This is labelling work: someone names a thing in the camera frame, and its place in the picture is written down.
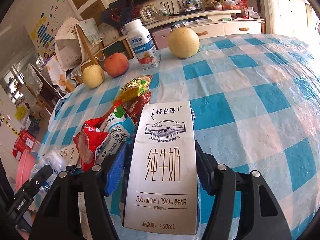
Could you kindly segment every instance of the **large round pear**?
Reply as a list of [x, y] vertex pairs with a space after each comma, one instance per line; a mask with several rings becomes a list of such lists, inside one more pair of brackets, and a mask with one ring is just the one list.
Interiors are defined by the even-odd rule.
[[199, 50], [199, 37], [195, 31], [187, 27], [179, 27], [168, 37], [169, 49], [176, 57], [192, 57]]

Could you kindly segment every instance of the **curtain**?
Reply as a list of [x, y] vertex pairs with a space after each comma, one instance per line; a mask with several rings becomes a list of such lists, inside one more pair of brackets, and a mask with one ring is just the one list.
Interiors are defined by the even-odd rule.
[[290, 0], [261, 0], [266, 18], [266, 32], [292, 36]]

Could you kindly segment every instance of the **silver screw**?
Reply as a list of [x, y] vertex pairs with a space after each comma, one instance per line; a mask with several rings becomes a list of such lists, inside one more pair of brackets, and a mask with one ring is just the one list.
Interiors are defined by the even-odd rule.
[[67, 176], [67, 172], [66, 171], [62, 171], [59, 173], [59, 177], [60, 178], [65, 178]]
[[254, 177], [260, 177], [260, 172], [259, 171], [252, 171], [252, 175], [254, 176]]
[[224, 164], [218, 164], [218, 169], [221, 171], [225, 171], [227, 169], [227, 166]]
[[92, 167], [92, 170], [95, 171], [95, 172], [100, 171], [101, 170], [101, 166], [100, 165], [94, 165]]

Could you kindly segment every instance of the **tablecloth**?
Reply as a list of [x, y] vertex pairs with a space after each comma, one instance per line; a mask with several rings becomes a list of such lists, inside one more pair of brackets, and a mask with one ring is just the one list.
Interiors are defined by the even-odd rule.
[[[188, 59], [168, 48], [160, 54], [157, 68], [142, 71], [133, 59], [123, 76], [106, 75], [93, 90], [77, 87], [54, 117], [40, 153], [70, 144], [84, 121], [106, 113], [123, 85], [151, 74], [150, 103], [190, 100], [203, 151], [234, 171], [260, 171], [296, 239], [320, 204], [320, 64], [313, 47], [296, 38], [242, 34], [203, 39]], [[120, 239], [199, 239], [214, 200], [199, 188], [197, 235], [168, 237], [123, 228], [120, 192], [118, 187], [107, 199]], [[240, 199], [237, 192], [230, 239], [236, 236]]]

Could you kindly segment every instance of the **blue checkered tablecloth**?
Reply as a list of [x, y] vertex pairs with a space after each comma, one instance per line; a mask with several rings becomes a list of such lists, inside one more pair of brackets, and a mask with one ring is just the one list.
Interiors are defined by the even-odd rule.
[[[320, 64], [312, 49], [295, 38], [243, 34], [203, 39], [188, 59], [162, 49], [160, 65], [145, 71], [133, 59], [123, 76], [108, 76], [94, 90], [75, 89], [54, 117], [40, 153], [70, 144], [84, 121], [106, 113], [121, 87], [152, 74], [150, 103], [190, 100], [203, 151], [234, 171], [260, 171], [296, 239], [320, 205]], [[107, 199], [120, 239], [194, 239], [123, 228], [120, 192], [118, 187]], [[200, 238], [214, 197], [202, 188], [199, 196]], [[230, 239], [236, 235], [240, 199], [237, 192]]]

